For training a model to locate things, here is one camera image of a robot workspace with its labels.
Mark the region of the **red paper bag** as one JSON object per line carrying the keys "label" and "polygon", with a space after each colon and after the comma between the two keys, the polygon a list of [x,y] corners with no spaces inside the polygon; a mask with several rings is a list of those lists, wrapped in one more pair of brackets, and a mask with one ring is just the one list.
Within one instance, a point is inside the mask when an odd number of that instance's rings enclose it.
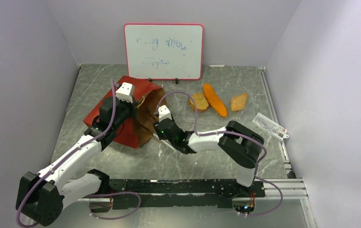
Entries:
{"label": "red paper bag", "polygon": [[[157,118],[154,112],[158,102],[165,95],[165,91],[163,87],[155,83],[129,76],[122,76],[118,81],[120,85],[123,82],[135,86],[134,99],[137,102],[137,114],[136,118],[126,120],[124,130],[113,142],[138,148],[147,143],[152,138],[152,134],[155,133],[153,123],[157,121]],[[102,100],[107,96],[113,96],[111,90]]]}

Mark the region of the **orange fake bread piece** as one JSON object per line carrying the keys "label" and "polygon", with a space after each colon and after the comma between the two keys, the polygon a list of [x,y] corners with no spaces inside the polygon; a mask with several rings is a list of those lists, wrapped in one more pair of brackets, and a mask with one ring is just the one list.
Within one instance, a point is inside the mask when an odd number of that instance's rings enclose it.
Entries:
{"label": "orange fake bread piece", "polygon": [[198,112],[205,112],[210,107],[210,105],[203,93],[194,93],[191,95],[191,97],[196,104]]}

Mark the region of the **orange fake baguette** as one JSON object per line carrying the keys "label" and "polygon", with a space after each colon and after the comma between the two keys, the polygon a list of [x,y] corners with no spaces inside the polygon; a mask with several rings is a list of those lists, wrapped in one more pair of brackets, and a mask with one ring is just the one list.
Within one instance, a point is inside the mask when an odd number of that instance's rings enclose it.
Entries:
{"label": "orange fake baguette", "polygon": [[203,93],[206,97],[207,102],[221,117],[228,116],[228,111],[227,111],[223,101],[216,94],[213,87],[209,83],[203,84]]}

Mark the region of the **orange fake bread slice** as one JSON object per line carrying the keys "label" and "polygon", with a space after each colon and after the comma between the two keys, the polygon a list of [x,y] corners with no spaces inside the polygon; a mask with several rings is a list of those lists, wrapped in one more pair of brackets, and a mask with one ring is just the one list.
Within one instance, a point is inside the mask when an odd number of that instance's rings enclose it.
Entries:
{"label": "orange fake bread slice", "polygon": [[231,111],[237,112],[245,108],[248,94],[243,93],[231,98]]}

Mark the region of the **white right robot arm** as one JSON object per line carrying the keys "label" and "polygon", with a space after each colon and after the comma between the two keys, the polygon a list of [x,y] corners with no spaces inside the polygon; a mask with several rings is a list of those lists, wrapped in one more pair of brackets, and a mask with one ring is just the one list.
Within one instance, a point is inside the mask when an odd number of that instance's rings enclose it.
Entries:
{"label": "white right robot arm", "polygon": [[238,164],[235,191],[246,197],[254,189],[253,182],[258,163],[267,155],[264,139],[237,121],[214,131],[184,131],[172,119],[164,119],[153,124],[160,140],[167,140],[183,154],[206,150],[225,152]]}

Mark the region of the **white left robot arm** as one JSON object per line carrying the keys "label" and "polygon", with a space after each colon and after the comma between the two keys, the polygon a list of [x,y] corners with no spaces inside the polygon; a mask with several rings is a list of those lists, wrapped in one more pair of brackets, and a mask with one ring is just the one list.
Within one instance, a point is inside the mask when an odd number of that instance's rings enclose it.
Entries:
{"label": "white left robot arm", "polygon": [[16,201],[19,227],[48,226],[78,199],[88,195],[102,198],[111,193],[109,176],[101,171],[93,169],[77,180],[69,179],[87,160],[113,142],[127,119],[136,117],[137,104],[132,95],[105,98],[99,108],[99,120],[70,150],[48,167],[21,177]]}

